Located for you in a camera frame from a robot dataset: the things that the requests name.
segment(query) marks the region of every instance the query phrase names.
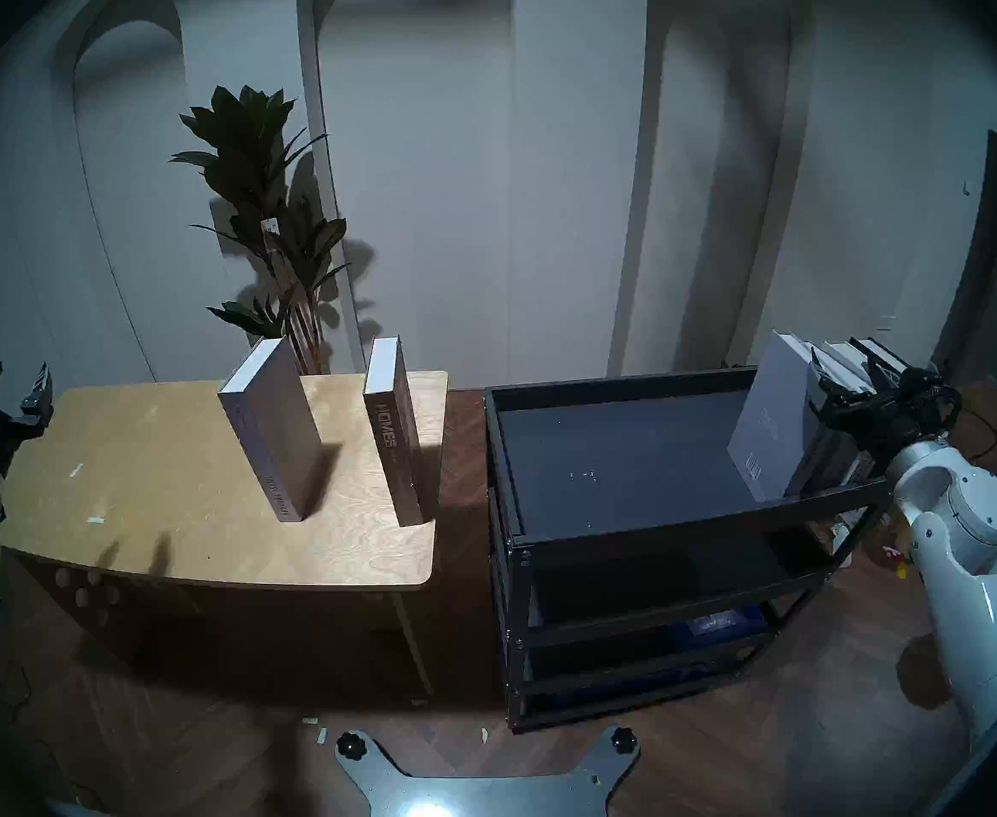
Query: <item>book cover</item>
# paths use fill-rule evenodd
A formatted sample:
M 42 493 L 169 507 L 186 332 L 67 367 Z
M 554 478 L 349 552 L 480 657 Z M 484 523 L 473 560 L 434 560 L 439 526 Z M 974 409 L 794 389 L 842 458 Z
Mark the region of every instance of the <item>book cover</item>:
M 758 501 L 797 494 L 831 440 L 809 406 L 810 346 L 772 333 L 740 410 L 728 453 Z
M 218 400 L 279 521 L 303 521 L 320 478 L 321 434 L 285 339 L 265 339 Z
M 401 527 L 422 524 L 427 518 L 422 502 L 419 434 L 415 429 L 401 338 L 373 341 L 362 400 L 366 402 L 396 520 Z

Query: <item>book spine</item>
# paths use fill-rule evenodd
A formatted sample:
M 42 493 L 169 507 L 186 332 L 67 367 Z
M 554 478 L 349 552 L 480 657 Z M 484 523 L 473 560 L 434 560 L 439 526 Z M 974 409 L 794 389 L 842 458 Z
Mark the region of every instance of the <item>book spine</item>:
M 385 471 L 385 482 L 396 510 L 396 520 L 401 527 L 422 524 L 423 515 L 413 474 L 411 432 L 399 410 L 395 388 L 390 392 L 366 394 L 364 402 Z
M 275 516 L 283 522 L 301 521 L 301 515 L 295 509 L 286 490 L 283 475 L 279 473 L 272 452 L 261 436 L 257 416 L 246 403 L 245 397 L 243 395 L 222 397 L 222 401 L 229 422 L 234 426 L 237 440 L 241 443 L 241 449 L 245 451 L 253 474 L 257 475 L 257 481 L 267 496 L 267 502 L 272 504 Z

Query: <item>wooden floor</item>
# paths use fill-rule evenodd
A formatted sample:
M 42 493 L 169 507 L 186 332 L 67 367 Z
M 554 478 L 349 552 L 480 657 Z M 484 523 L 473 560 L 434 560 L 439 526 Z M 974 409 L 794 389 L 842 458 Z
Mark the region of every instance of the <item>wooden floor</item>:
M 995 399 L 983 391 L 973 403 L 985 412 Z M 612 719 L 516 737 L 506 729 L 481 395 L 452 392 L 446 420 L 434 580 L 405 597 L 434 700 L 419 702 L 381 596 L 202 589 L 214 618 L 160 628 L 130 671 L 5 557 L 0 739 L 14 758 L 51 796 L 142 816 L 364 815 L 366 800 L 333 757 L 348 728 L 365 729 L 418 776 L 572 768 Z M 965 447 L 986 443 L 982 433 L 968 430 Z M 997 471 L 997 450 L 986 464 Z M 911 811 L 967 751 L 929 633 L 917 577 L 900 580 L 859 551 L 746 683 L 615 718 L 639 735 L 642 755 L 610 814 Z

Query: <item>book stack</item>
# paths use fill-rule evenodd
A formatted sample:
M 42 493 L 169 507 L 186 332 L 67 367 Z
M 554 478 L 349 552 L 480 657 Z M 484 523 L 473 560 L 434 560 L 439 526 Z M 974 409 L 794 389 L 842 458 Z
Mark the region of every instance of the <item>book stack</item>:
M 728 445 L 737 473 L 756 500 L 777 500 L 866 476 L 868 457 L 859 453 L 854 439 L 824 426 L 818 417 L 824 398 L 821 376 L 851 391 L 874 391 L 864 372 L 864 354 L 847 343 L 841 346 L 851 350 L 828 343 L 818 348 L 792 333 L 772 333 Z

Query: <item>plant leaf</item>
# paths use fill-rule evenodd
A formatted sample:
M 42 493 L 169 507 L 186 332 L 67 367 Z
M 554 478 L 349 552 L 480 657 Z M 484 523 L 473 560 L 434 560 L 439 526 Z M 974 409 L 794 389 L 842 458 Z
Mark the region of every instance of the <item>plant leaf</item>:
M 245 311 L 244 306 L 238 304 L 237 302 L 230 301 L 223 303 L 223 309 L 218 309 L 217 307 L 207 307 L 207 309 L 212 311 L 212 313 L 222 319 L 222 321 L 235 325 L 247 333 L 252 333 L 255 337 L 275 339 L 282 335 L 282 330 L 276 332 L 272 328 L 269 328 L 266 323 L 261 323 L 261 321 L 257 321 L 257 319 L 253 318 L 249 311 L 242 313 L 241 311 L 237 311 L 235 307 L 241 307 L 241 309 Z
M 286 124 L 290 111 L 294 109 L 294 99 L 283 101 L 283 90 L 279 90 L 272 100 L 267 104 L 267 117 L 260 130 L 260 154 L 263 157 L 272 150 L 275 145 L 275 138 L 283 133 L 283 126 Z
M 260 209 L 260 196 L 240 186 L 220 163 L 212 163 L 204 169 L 203 180 L 218 195 L 234 205 L 235 209 L 242 204 L 255 205 L 257 210 Z
M 278 175 L 279 172 L 282 172 L 284 169 L 286 169 L 287 167 L 289 167 L 295 161 L 295 159 L 299 155 L 301 155 L 306 149 L 308 149 L 310 146 L 312 146 L 318 140 L 324 140 L 324 138 L 326 138 L 327 136 L 329 136 L 329 134 L 327 134 L 327 132 L 325 132 L 324 134 L 322 134 L 319 137 L 314 137 L 313 140 L 310 140 L 309 143 L 306 143 L 304 146 L 302 146 L 302 148 L 298 149 L 297 151 L 295 151 L 290 156 L 287 156 L 286 152 L 284 152 L 284 156 L 281 159 L 279 159 L 278 162 L 276 162 L 276 165 L 274 167 L 272 167 L 272 169 L 274 171 L 273 171 L 271 177 L 275 177 L 275 175 Z
M 191 124 L 185 122 L 188 128 L 205 143 L 210 143 L 215 148 L 222 148 L 230 145 L 232 139 L 227 128 L 218 120 L 214 111 L 207 108 L 192 108 Z
M 212 155 L 209 151 L 178 151 L 176 155 L 169 158 L 168 162 L 191 163 L 193 167 L 203 167 L 206 169 L 216 160 L 218 160 L 218 157 Z
M 220 86 L 215 87 L 215 92 L 211 96 L 211 109 L 232 139 L 232 146 L 253 156 L 251 152 L 257 150 L 260 131 L 245 106 L 233 93 Z
M 318 226 L 313 238 L 313 257 L 323 258 L 347 234 L 346 219 L 332 219 Z
M 325 281 L 329 280 L 329 278 L 334 278 L 335 277 L 335 274 L 337 273 L 337 271 L 341 271 L 343 269 L 346 269 L 348 266 L 350 266 L 349 263 L 343 263 L 343 264 L 340 264 L 339 266 L 337 266 L 334 269 L 327 270 L 327 272 L 325 272 L 325 274 L 322 274 L 322 276 L 318 280 L 318 282 L 316 282 L 316 283 L 313 284 L 313 290 L 319 290 L 321 288 L 321 286 L 324 286 Z
M 260 204 L 260 167 L 255 167 L 249 156 L 232 146 L 218 150 L 218 171 L 229 177 L 238 189 L 252 194 L 252 200 Z

